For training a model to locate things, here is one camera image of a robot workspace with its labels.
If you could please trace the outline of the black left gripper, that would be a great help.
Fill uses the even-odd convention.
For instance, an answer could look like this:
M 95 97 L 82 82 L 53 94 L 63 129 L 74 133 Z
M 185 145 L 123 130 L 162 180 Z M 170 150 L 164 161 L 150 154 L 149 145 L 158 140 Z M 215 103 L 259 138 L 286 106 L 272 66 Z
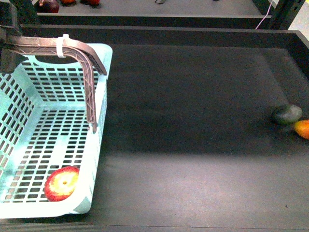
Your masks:
M 0 73 L 13 73 L 16 67 L 27 60 L 23 55 L 13 51 L 10 44 L 12 36 L 20 37 L 17 9 L 8 0 L 0 1 Z

